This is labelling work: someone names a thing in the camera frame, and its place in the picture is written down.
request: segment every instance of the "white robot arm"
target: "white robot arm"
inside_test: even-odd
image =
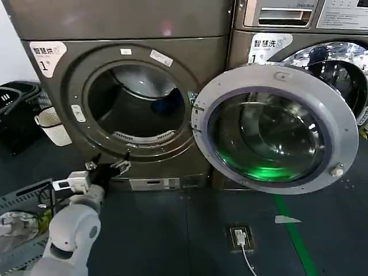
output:
[[[87,260],[101,229],[98,212],[103,197],[103,188],[91,185],[86,194],[73,196],[71,205],[56,214],[44,254],[30,276],[88,275]]]
[[[95,165],[86,163],[88,170],[94,170],[91,185],[89,172],[72,172],[68,179],[55,181],[55,190],[68,189],[82,191],[83,195],[74,195],[71,203],[51,220],[49,239],[42,258],[33,266],[27,276],[87,276],[87,261],[94,241],[101,230],[98,214],[101,210],[105,189],[112,177],[127,172],[131,163],[129,154],[117,163]]]

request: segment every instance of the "dryer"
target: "dryer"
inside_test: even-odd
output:
[[[207,180],[191,107],[225,69],[232,0],[3,3],[86,161],[129,153],[133,190]]]
[[[348,171],[367,119],[367,7],[236,2],[229,70],[200,92],[191,119],[218,172],[255,190],[302,194]]]

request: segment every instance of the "dark gray floor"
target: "dark gray floor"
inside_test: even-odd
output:
[[[366,275],[368,257],[368,143],[361,140],[351,170],[334,185],[283,197],[318,275]],[[44,138],[16,157],[0,149],[0,194],[81,169],[74,146]],[[250,275],[240,254],[230,253],[224,228],[247,223],[259,276],[306,275],[274,197],[256,192],[194,190],[115,193],[103,207],[102,232],[89,260],[90,275]]]
[[[0,146],[0,194],[46,178],[63,179],[83,167],[82,156],[73,145],[57,147],[46,136],[14,157]]]

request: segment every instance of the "floor outlet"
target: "floor outlet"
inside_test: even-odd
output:
[[[246,244],[244,246],[245,251],[253,252],[255,249],[254,239],[252,231],[247,224],[236,224],[227,227],[226,238],[228,246],[231,252],[241,252],[242,248],[237,244],[236,233],[242,231],[246,234]]]

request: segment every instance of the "white wall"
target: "white wall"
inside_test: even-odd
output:
[[[1,1],[0,41],[0,85],[13,80],[38,81]]]

